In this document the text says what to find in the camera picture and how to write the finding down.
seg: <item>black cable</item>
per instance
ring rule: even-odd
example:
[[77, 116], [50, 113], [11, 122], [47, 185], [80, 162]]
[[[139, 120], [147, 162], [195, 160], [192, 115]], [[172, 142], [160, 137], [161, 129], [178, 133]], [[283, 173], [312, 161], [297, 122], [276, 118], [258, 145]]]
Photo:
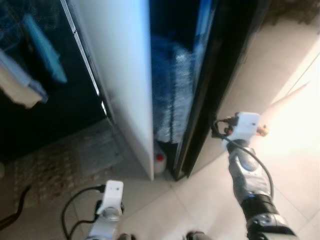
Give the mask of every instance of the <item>black cable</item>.
[[75, 230], [77, 229], [77, 227], [80, 225], [80, 224], [93, 224], [96, 220], [93, 219], [93, 220], [80, 220], [80, 221], [77, 221], [75, 223], [75, 225], [73, 225], [71, 231], [70, 231], [70, 234], [69, 234], [69, 237], [67, 240], [71, 240], [72, 239], [72, 235], [74, 234]]
[[221, 134], [221, 133], [219, 132], [219, 129], [217, 129], [217, 127], [216, 127], [216, 125], [218, 126], [218, 123], [220, 123], [220, 122], [225, 123], [224, 120], [221, 120], [221, 119], [219, 120], [219, 119], [217, 119], [217, 120], [215, 120], [215, 121], [213, 122], [213, 125], [211, 126], [211, 129], [214, 130], [214, 131], [216, 132], [216, 134], [217, 134], [220, 138], [226, 140], [228, 143], [231, 143], [231, 144], [233, 144], [235, 147], [237, 147], [237, 148], [241, 149], [242, 151], [246, 152], [247, 154], [249, 154], [251, 157], [253, 157], [254, 160], [256, 160], [256, 161], [261, 165], [261, 167], [263, 168], [263, 170], [265, 171], [265, 173], [266, 173], [266, 175], [267, 175], [267, 177], [268, 177], [268, 179], [269, 179], [269, 182], [270, 182], [270, 195], [271, 195], [271, 198], [274, 199], [274, 194], [275, 194], [274, 181], [272, 180], [272, 176], [271, 176], [270, 172], [268, 171], [267, 167], [263, 164], [263, 162], [262, 162], [254, 153], [252, 153], [252, 152], [249, 151], [248, 149], [240, 146], [240, 145], [237, 144], [236, 142], [230, 140], [229, 138], [227, 138], [226, 135]]
[[19, 205], [18, 205], [18, 209], [17, 209], [16, 213], [0, 220], [0, 231], [5, 229], [9, 225], [13, 224], [20, 217], [22, 210], [24, 208], [24, 203], [25, 203], [25, 198], [26, 198], [27, 192], [30, 189], [31, 189], [31, 185], [28, 185], [21, 193]]
[[75, 199], [77, 198], [79, 195], [83, 194], [84, 192], [90, 191], [90, 190], [96, 190], [99, 191], [100, 193], [104, 193], [106, 189], [106, 185], [102, 184], [102, 185], [98, 185], [98, 186], [91, 186], [91, 187], [87, 187], [85, 189], [82, 189], [81, 191], [77, 192], [73, 197], [71, 197], [68, 202], [64, 205], [62, 213], [61, 213], [61, 225], [62, 225], [62, 230], [63, 230], [63, 234], [65, 236], [65, 238], [68, 240], [69, 239], [69, 234], [68, 234], [68, 230], [66, 227], [66, 221], [65, 221], [65, 215], [66, 215], [66, 211], [67, 208], [69, 206], [69, 204]]

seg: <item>tiled floor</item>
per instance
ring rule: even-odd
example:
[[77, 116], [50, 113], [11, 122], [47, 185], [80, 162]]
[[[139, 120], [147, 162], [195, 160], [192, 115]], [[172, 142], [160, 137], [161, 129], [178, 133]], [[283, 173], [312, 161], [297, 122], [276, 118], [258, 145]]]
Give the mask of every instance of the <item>tiled floor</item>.
[[[320, 236], [320, 136], [319, 127], [312, 124], [319, 122], [320, 101], [315, 94], [319, 97], [318, 81], [270, 107], [262, 116], [270, 134], [252, 143], [273, 176], [276, 207], [301, 240]], [[233, 195], [226, 153], [179, 182], [168, 174], [149, 181], [134, 159], [121, 162], [112, 172], [110, 178], [124, 182], [123, 232], [135, 233], [139, 240], [180, 240], [189, 230], [204, 231], [213, 240], [246, 239], [245, 219]], [[0, 213], [8, 204], [8, 183], [3, 185]], [[25, 209], [16, 223], [0, 232], [0, 239], [63, 239], [59, 216], [69, 197]], [[77, 199], [68, 211], [68, 225], [77, 219], [91, 219], [100, 198], [92, 192]], [[89, 229], [83, 225], [73, 239], [85, 239]]]

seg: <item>refrigerator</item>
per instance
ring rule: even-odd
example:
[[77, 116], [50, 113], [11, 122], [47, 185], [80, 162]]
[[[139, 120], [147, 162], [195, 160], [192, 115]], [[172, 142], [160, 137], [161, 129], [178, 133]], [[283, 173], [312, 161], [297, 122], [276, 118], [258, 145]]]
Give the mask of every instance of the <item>refrigerator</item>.
[[151, 180], [155, 178], [157, 121], [153, 36], [179, 43], [192, 54], [192, 95], [183, 113], [183, 133], [179, 141], [158, 143], [175, 180], [197, 172], [205, 165], [198, 156], [210, 132], [212, 115], [219, 114], [269, 1], [60, 1], [97, 82], [107, 118]]

